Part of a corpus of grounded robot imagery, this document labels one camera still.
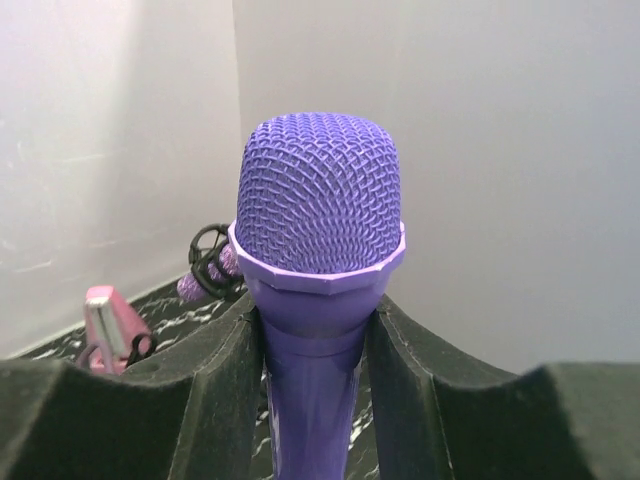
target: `microphone body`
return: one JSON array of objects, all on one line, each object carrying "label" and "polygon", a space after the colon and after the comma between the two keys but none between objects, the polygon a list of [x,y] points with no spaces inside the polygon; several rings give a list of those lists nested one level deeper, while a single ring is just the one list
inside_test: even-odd
[{"label": "microphone body", "polygon": [[300,113],[245,147],[228,238],[260,312],[276,480],[342,480],[365,329],[405,253],[395,146]]}]

